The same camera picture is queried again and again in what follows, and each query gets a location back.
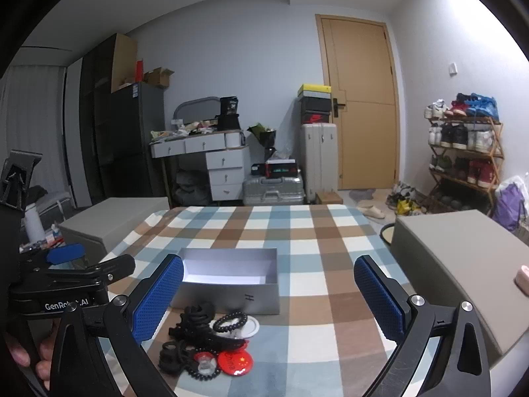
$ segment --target door handle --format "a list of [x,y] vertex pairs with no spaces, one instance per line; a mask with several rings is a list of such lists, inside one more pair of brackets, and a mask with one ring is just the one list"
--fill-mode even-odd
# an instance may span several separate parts
[[334,114],[333,114],[333,116],[334,116],[335,118],[338,118],[338,116],[339,116],[339,114],[338,114],[338,108],[339,108],[339,107],[345,107],[346,104],[345,104],[345,103],[343,103],[343,104],[342,104],[342,103],[338,103],[338,99],[337,99],[337,98],[333,98],[333,99],[332,99],[332,104],[333,104],[332,107],[333,107],[333,110],[334,110]]

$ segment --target checkered tablecloth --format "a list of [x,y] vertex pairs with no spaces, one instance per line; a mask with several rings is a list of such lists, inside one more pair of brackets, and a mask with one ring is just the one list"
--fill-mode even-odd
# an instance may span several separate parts
[[[181,248],[277,248],[279,315],[256,315],[261,328],[250,339],[252,371],[199,382],[187,373],[163,375],[179,397],[361,396],[395,344],[384,338],[354,283],[353,264],[369,254],[408,291],[408,279],[390,251],[355,208],[343,205],[188,207],[150,215],[106,259],[122,253],[136,260],[134,273],[109,286],[130,294],[168,253]],[[180,321],[169,309],[152,340],[142,343],[157,365],[169,327]],[[416,395],[434,342],[408,389]],[[133,391],[107,339],[110,369],[126,396]]]

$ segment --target light switch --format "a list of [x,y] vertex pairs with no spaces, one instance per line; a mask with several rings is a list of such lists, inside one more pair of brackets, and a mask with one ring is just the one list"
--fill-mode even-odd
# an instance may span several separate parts
[[456,66],[456,63],[450,63],[448,66],[448,73],[450,76],[455,76],[458,73],[458,67]]

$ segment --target purple bag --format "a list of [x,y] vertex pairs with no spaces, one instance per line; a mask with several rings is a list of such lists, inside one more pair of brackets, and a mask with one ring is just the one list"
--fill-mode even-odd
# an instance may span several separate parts
[[525,212],[524,196],[516,184],[510,184],[500,193],[493,220],[512,233],[518,228],[520,216]]

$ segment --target blue gripper pad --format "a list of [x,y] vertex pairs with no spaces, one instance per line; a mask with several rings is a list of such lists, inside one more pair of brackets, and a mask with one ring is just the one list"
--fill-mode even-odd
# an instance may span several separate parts
[[69,244],[66,246],[61,246],[60,248],[50,249],[48,255],[46,256],[46,261],[54,266],[57,264],[62,264],[63,262],[68,262],[81,258],[85,254],[85,248],[82,244]]
[[130,295],[131,304],[138,299],[137,291],[144,293],[137,305],[132,306],[132,335],[138,344],[152,339],[182,280],[182,259],[169,254],[151,277],[143,279],[134,289]]
[[369,309],[377,320],[384,336],[397,344],[404,338],[406,332],[405,313],[402,306],[393,299],[387,278],[371,257],[363,255],[354,262],[354,281]]

